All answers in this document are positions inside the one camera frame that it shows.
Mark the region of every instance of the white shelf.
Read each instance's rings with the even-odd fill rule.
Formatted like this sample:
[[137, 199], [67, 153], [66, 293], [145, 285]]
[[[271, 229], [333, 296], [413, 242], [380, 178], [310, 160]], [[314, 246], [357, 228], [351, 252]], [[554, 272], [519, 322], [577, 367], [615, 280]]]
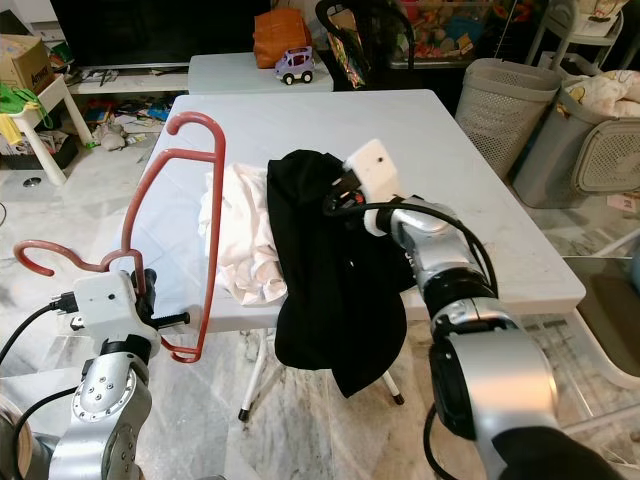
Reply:
[[163, 75], [127, 74], [120, 71], [113, 82], [76, 83], [69, 87], [72, 95], [95, 95], [100, 93], [130, 92], [175, 92], [187, 90], [187, 73], [165, 73]]

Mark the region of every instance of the black cloth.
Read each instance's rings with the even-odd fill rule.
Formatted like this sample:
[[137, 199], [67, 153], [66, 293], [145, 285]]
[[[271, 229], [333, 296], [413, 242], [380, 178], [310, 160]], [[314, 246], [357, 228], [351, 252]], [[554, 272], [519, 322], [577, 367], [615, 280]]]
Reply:
[[359, 220], [326, 217], [343, 174], [329, 154], [297, 150], [269, 162], [267, 207], [288, 297], [275, 350], [285, 365], [330, 368], [345, 397], [391, 366], [407, 332], [398, 292], [414, 284], [404, 251]]
[[493, 439], [507, 468], [500, 480], [622, 480], [602, 457], [559, 430], [514, 428]]

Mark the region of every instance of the television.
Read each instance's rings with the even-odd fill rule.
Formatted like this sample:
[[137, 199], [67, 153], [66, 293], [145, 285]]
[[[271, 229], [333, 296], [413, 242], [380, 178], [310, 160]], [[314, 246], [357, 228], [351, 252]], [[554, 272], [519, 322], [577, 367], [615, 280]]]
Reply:
[[177, 67], [193, 55], [248, 52], [270, 0], [51, 0], [75, 63]]

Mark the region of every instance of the laundry basket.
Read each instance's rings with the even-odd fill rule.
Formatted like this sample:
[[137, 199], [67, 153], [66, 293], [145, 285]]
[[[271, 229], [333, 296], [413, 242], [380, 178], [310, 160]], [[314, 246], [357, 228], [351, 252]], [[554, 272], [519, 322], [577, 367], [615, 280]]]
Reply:
[[534, 208], [640, 188], [640, 119], [592, 112], [562, 89], [513, 188]]
[[500, 178], [560, 87], [558, 73], [482, 58], [464, 76], [456, 121]]

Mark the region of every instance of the purple toy car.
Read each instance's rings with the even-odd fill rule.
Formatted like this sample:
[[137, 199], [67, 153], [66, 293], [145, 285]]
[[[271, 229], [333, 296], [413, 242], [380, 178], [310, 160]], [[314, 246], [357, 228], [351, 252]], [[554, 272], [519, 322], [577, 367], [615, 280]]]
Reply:
[[309, 83], [313, 80], [313, 49], [311, 47], [292, 48], [276, 63], [276, 78], [291, 85], [293, 80]]

